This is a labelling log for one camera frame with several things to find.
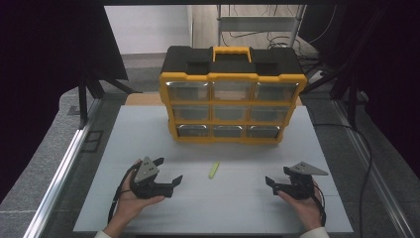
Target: metal frame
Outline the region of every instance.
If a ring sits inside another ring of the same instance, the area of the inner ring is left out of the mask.
[[[93,118],[96,111],[98,110],[101,100],[95,99],[89,109],[89,116]],[[58,169],[55,172],[55,175],[52,178],[49,188],[47,189],[46,194],[44,195],[43,200],[41,201],[40,206],[38,207],[37,212],[35,213],[31,224],[29,225],[24,238],[29,237],[40,237],[47,221],[52,213],[53,207],[58,200],[59,193],[64,186],[65,179],[73,165],[73,162],[81,149],[84,138],[89,132],[90,126],[92,125],[92,120],[89,120],[84,128],[79,129],[73,136],[71,143],[65,152],[64,157],[62,158],[61,163],[58,166]]]
[[[293,47],[306,5],[299,5],[296,17],[222,17],[222,5],[217,5],[218,40],[223,32],[290,32],[287,46]]]

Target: wire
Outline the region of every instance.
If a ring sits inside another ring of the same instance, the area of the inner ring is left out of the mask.
[[[328,23],[327,28],[324,30],[324,32],[323,32],[323,33],[322,33],[319,37],[317,37],[317,38],[315,38],[314,40],[312,40],[312,41],[308,42],[308,44],[311,44],[311,43],[313,43],[313,42],[317,41],[318,39],[320,39],[322,36],[324,36],[324,34],[325,34],[325,33],[328,31],[328,29],[330,28],[331,23],[333,22],[334,16],[336,15],[336,10],[337,10],[337,5],[335,5],[335,6],[334,6],[333,15],[331,16],[331,19],[330,19],[330,22]]]
[[[319,190],[319,193],[321,193],[321,198],[322,198],[322,206],[325,209],[325,197],[324,197],[324,192],[322,192],[321,188],[319,188],[319,186],[315,185],[314,186]]]
[[[289,5],[287,5],[287,10],[289,10],[290,15],[293,17],[293,13],[291,12],[290,8],[288,7]]]
[[[321,124],[313,124],[313,126],[337,126],[337,127],[348,128],[348,129],[358,133],[363,138],[363,140],[364,140],[364,142],[367,146],[367,152],[368,152],[369,160],[368,160],[368,165],[367,165],[367,171],[365,172],[364,180],[363,180],[362,186],[361,186],[361,192],[360,192],[360,195],[359,195],[359,231],[360,231],[360,237],[363,238],[364,237],[363,199],[364,199],[365,188],[366,188],[366,185],[368,183],[368,177],[370,175],[371,167],[372,167],[372,164],[373,164],[373,156],[371,154],[371,148],[370,148],[370,144],[368,143],[368,139],[362,132],[360,132],[356,128],[353,128],[353,127],[347,126],[347,125],[333,124],[333,123],[321,123]]]
[[[226,44],[226,42],[225,42],[225,38],[223,37],[223,32],[222,32],[222,33],[220,33],[220,35],[222,35],[222,41],[223,41],[223,44],[225,44],[225,46],[226,46],[226,47],[228,47],[228,44]]]

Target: aluminum rail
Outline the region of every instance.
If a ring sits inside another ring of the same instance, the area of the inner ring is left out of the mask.
[[[343,104],[335,100],[332,102],[336,107],[337,112],[339,113],[339,117],[342,123],[347,126],[351,126],[347,120],[347,111]],[[347,129],[347,133],[359,155],[359,158],[362,160],[362,164],[364,165],[365,169],[367,169],[369,163],[369,152],[363,138],[357,132],[354,132],[350,129]],[[385,180],[383,179],[374,163],[371,165],[369,178],[377,192],[377,195],[384,204],[385,209],[388,212],[389,217],[391,218],[399,236],[407,238],[417,237],[416,234],[414,234],[414,231],[411,229],[407,217],[399,206],[397,199],[386,185]]]
[[[24,235],[24,238],[41,236],[52,213],[55,202],[58,199],[59,193],[64,186],[65,179],[67,178],[67,175],[74,163],[74,159],[78,155],[83,140],[89,132],[89,128],[92,125],[92,121],[96,111],[98,110],[100,101],[100,99],[95,99],[92,102],[88,113],[90,120],[83,129],[77,130],[74,134],[73,139],[71,140],[70,145],[68,146],[68,149],[52,178],[52,182],[50,183],[50,186],[47,189],[47,192]]]

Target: gray floor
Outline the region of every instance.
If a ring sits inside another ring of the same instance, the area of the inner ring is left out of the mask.
[[[206,14],[213,16],[214,11],[204,11],[203,15]],[[234,39],[231,39],[231,41],[225,38],[225,40],[229,41],[228,44],[234,42]],[[204,42],[196,44],[202,47],[212,45],[212,43]],[[302,51],[305,55],[314,54],[311,49],[303,49]],[[159,67],[162,59],[163,55],[123,56],[127,73],[131,79],[124,83],[140,91],[157,91]],[[42,237],[93,237],[93,234],[74,234],[71,230],[95,175],[103,149],[118,114],[118,109],[120,105],[124,104],[127,97],[119,89],[105,82],[103,86],[107,93],[100,104],[88,137],[93,142],[85,141],[83,144],[83,150],[75,160],[69,180],[61,192]],[[328,91],[330,88],[331,84],[326,84],[309,94],[301,96],[310,111],[314,124],[342,124],[336,107],[329,99]],[[0,204],[0,237],[14,238],[22,237],[25,234],[77,130],[78,115],[71,113],[74,108],[75,110],[78,108],[77,96],[76,89],[70,90],[62,96],[60,110],[45,139],[20,179]],[[88,99],[89,103],[92,102],[91,97],[88,97]],[[413,232],[420,235],[419,179],[370,121],[362,105],[357,110],[357,125],[368,139],[374,164],[406,215]],[[365,171],[364,166],[345,128],[316,126],[316,133],[355,230],[353,234],[334,234],[332,237],[359,237],[358,206],[359,192]],[[98,137],[101,139],[98,143],[95,143],[94,141]],[[363,205],[365,237],[398,237],[387,209],[370,182],[367,184]]]

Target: hand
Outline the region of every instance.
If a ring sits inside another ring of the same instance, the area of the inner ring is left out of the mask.
[[[277,193],[283,200],[285,200],[294,208],[300,220],[302,221],[306,231],[310,231],[322,226],[321,213],[319,211],[318,206],[312,198],[296,200],[284,191],[278,191]],[[318,200],[321,201],[319,190],[316,187],[315,196],[318,198]]]
[[[164,200],[164,196],[155,196],[149,199],[137,198],[133,192],[130,191],[130,180],[132,175],[133,172],[130,172],[124,180],[121,189],[122,193],[117,204],[117,210],[104,229],[104,232],[111,237],[118,237],[129,222],[139,215],[145,207]]]

